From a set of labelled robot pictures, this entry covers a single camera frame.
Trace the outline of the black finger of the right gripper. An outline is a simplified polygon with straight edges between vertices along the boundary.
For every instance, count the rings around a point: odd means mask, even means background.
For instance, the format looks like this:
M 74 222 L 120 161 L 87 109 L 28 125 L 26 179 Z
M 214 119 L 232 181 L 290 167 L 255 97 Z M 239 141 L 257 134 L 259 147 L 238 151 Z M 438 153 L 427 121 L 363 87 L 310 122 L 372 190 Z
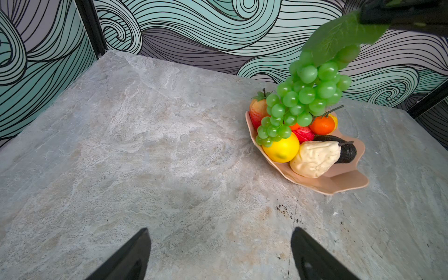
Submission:
M 360 9 L 360 23 L 388 25 L 394 30 L 446 37 L 448 2 L 446 0 L 369 1 Z

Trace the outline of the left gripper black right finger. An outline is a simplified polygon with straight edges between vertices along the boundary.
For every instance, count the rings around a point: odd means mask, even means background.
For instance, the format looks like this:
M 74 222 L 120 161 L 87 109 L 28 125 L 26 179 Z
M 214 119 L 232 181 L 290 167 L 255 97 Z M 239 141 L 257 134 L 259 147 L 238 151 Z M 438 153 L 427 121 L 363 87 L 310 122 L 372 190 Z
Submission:
M 290 246 L 301 280 L 359 280 L 301 227 L 294 229 Z

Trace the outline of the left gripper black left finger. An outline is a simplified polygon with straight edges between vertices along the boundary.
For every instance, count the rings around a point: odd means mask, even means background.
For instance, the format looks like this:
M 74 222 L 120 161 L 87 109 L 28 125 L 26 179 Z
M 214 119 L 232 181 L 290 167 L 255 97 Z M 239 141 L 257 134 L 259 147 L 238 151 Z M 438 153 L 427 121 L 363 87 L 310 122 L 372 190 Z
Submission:
M 148 229 L 144 227 L 86 280 L 143 280 L 151 246 Z

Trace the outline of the pink scalloped fruit bowl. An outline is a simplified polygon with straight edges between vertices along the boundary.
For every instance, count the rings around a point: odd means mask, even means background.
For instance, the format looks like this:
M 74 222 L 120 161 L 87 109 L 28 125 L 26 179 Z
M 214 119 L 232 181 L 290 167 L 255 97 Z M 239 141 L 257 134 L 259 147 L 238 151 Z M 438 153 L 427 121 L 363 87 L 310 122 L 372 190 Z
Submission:
M 343 191 L 362 189 L 369 185 L 369 179 L 361 173 L 358 168 L 358 162 L 365 153 L 365 144 L 351 136 L 344 135 L 338 128 L 331 134 L 345 141 L 352 141 L 357 149 L 357 155 L 351 163 L 335 164 L 329 170 L 318 178 L 307 178 L 296 174 L 290 167 L 289 163 L 278 163 L 272 161 L 263 151 L 263 147 L 256 144 L 257 132 L 252 125 L 249 112 L 246 112 L 246 122 L 250 132 L 251 139 L 255 147 L 260 150 L 266 161 L 275 168 L 283 177 L 291 183 L 307 187 L 321 194 L 333 195 Z

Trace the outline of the cream fake garlic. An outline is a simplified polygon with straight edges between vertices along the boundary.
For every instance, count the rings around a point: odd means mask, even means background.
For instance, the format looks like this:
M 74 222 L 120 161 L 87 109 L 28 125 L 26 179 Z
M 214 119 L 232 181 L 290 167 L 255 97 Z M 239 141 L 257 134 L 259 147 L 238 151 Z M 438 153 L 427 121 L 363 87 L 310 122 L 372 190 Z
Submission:
M 298 175 L 318 178 L 327 172 L 341 156 L 342 147 L 353 141 L 308 141 L 302 143 L 297 155 L 289 162 L 290 168 Z

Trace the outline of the dark avocado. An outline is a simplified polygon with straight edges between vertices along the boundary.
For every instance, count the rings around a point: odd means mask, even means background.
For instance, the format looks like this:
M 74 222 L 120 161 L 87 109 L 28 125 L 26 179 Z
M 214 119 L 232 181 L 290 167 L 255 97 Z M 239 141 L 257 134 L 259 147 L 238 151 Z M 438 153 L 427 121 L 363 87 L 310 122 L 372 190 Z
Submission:
M 357 156 L 357 149 L 354 146 L 353 141 L 346 141 L 337 136 L 333 135 L 317 135 L 314 137 L 315 141 L 326 142 L 326 141 L 336 141 L 341 147 L 341 152 L 339 160 L 336 161 L 338 164 L 351 163 Z

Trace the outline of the yellow lemon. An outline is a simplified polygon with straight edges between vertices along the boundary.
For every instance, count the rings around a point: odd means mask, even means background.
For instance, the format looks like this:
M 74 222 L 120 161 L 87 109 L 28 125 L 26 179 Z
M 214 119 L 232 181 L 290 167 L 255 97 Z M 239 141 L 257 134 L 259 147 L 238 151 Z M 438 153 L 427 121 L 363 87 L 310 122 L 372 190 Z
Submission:
M 273 162 L 287 163 L 298 154 L 300 142 L 297 136 L 292 133 L 289 138 L 273 142 L 270 147 L 262 146 L 262 149 Z

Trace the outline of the green grape bunch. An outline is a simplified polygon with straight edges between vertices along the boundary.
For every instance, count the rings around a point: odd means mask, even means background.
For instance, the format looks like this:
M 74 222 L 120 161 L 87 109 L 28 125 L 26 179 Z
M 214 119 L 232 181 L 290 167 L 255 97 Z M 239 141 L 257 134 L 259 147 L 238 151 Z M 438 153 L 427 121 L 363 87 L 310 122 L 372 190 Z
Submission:
M 267 96 L 270 116 L 256 129 L 256 143 L 270 147 L 289 138 L 293 133 L 290 126 L 309 127 L 314 117 L 336 105 L 352 82 L 341 70 L 359 56 L 361 45 L 374 44 L 387 29 L 385 24 L 360 23 L 358 11 L 319 27 L 304 44 L 299 59 L 290 65 L 289 78 Z

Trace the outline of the orange tomato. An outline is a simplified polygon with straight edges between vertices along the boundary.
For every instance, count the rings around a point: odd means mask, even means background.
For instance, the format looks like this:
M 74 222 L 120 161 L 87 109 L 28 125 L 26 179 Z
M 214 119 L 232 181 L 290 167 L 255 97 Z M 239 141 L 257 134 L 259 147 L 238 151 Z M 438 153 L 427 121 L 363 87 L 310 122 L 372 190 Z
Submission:
M 292 126 L 290 126 L 289 128 L 292 130 L 292 131 L 295 131 L 295 130 L 297 130 L 298 128 L 300 128 L 301 126 L 299 125 L 299 124 L 294 124 L 294 125 L 292 125 Z
M 309 126 L 312 132 L 315 135 L 329 135 L 333 132 L 334 128 L 334 121 L 331 117 L 329 117 L 329 114 L 333 114 L 335 111 L 343 108 L 344 105 L 340 105 L 336 108 L 333 108 L 324 114 L 314 117 L 311 125 Z

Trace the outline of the red fake apple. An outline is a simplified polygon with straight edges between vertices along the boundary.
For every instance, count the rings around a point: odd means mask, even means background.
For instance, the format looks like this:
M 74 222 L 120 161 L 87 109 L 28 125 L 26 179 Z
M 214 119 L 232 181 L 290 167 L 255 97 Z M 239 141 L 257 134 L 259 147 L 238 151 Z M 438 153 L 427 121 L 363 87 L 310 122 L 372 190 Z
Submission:
M 292 132 L 296 135 L 300 143 L 313 141 L 315 137 L 315 134 L 309 127 L 298 127 L 297 129 L 294 129 Z

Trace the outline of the yellow pear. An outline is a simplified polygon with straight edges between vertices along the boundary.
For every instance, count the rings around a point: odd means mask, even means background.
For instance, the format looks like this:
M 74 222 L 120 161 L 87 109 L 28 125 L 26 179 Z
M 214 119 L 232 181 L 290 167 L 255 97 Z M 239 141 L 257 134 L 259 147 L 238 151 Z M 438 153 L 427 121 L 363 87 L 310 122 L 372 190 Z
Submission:
M 337 118 L 337 116 L 336 115 L 334 115 L 334 114 L 329 114 L 329 117 L 331 117 L 332 119 L 333 119 L 333 121 L 334 121 L 334 128 L 333 128 L 333 131 L 335 131 L 337 128 L 338 128 L 338 118 Z

